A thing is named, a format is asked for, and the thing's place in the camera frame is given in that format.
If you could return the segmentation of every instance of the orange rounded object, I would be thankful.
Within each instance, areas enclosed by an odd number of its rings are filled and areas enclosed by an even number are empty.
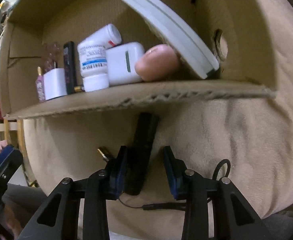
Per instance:
[[[160,80],[178,70],[180,61],[169,45],[149,49],[135,64],[136,73],[144,81]]]

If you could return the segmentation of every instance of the beige blanket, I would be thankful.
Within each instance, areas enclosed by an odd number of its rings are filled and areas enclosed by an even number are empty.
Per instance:
[[[165,145],[207,178],[221,159],[230,159],[230,179],[261,217],[292,204],[293,9],[286,0],[258,1],[276,51],[276,99],[193,101],[26,120],[30,163],[45,193],[64,177],[82,179],[103,168],[96,149],[106,146],[116,154],[121,145],[130,145],[139,112],[150,111],[160,123],[149,172],[139,196],[123,196],[128,204],[172,200],[159,154]],[[118,201],[109,201],[107,208],[113,232],[141,239],[181,238],[183,212],[136,210]]]

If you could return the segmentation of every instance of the black slim package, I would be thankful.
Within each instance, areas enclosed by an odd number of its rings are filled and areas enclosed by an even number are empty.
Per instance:
[[[74,42],[68,41],[63,46],[64,75],[68,95],[75,93],[77,84],[76,66],[74,64]]]
[[[136,196],[142,190],[158,122],[159,117],[154,114],[141,113],[139,116],[133,145],[128,152],[124,190],[126,194]]]

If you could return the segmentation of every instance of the blue stripe on label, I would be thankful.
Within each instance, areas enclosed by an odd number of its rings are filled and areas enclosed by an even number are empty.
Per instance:
[[[92,63],[98,63],[98,62],[107,62],[107,59],[106,58],[98,58],[98,59],[95,59],[95,60],[89,60],[89,61],[83,62],[82,66],[92,64]]]

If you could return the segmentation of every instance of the silver bolt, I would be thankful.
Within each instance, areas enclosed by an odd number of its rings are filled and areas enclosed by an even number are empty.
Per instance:
[[[100,170],[99,176],[105,176],[107,174],[106,170]]]
[[[66,177],[61,182],[62,182],[62,184],[67,185],[71,182],[71,178]]]
[[[194,175],[194,170],[187,169],[187,170],[185,170],[185,174],[188,175],[188,176],[193,176]]]
[[[231,182],[231,180],[227,177],[223,177],[221,180],[224,184],[229,184]]]

